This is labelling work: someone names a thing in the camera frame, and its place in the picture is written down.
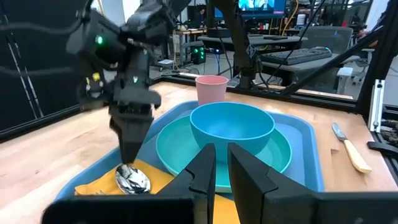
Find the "butter knife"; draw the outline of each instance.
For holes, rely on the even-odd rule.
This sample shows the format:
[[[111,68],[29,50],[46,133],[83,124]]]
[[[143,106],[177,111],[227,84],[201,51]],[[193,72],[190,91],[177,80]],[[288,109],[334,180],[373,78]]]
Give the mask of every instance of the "butter knife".
[[[337,138],[344,143],[347,153],[349,155],[349,159],[351,160],[351,163],[353,164],[355,169],[364,174],[372,172],[372,168],[365,162],[358,150],[355,148],[354,144],[347,139],[347,137],[341,131],[340,127],[336,123],[333,123],[331,125],[331,128],[335,132]]]

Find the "blue tray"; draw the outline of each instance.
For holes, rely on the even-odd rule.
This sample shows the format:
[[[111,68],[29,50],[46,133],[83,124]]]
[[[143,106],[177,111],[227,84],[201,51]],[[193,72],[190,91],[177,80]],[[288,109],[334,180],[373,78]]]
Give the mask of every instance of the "blue tray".
[[[197,101],[188,101],[177,105],[158,118],[150,127],[145,143],[137,158],[164,172],[168,172],[156,154],[157,135],[167,124],[179,117],[189,115],[197,106]],[[287,138],[292,146],[292,162],[284,174],[311,190],[324,191],[317,142],[312,126],[306,121],[293,116],[277,113],[271,113],[271,115],[275,119],[276,128]],[[69,181],[55,199],[73,196],[76,186],[89,184],[99,179],[120,163],[119,148],[116,148]]]

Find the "metal spoon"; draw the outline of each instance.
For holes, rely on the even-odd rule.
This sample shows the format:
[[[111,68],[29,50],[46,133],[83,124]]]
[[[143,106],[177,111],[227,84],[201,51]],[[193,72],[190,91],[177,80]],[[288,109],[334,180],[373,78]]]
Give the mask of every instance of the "metal spoon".
[[[139,169],[121,164],[116,168],[116,183],[127,195],[144,194],[150,191],[148,177]]]

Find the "computer monitor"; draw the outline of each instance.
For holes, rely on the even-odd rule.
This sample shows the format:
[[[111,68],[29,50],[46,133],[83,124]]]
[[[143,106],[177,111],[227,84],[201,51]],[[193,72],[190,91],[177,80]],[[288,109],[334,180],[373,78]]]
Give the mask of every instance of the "computer monitor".
[[[284,15],[286,0],[239,0],[243,19],[281,18]],[[215,9],[215,20],[223,20],[223,14]]]

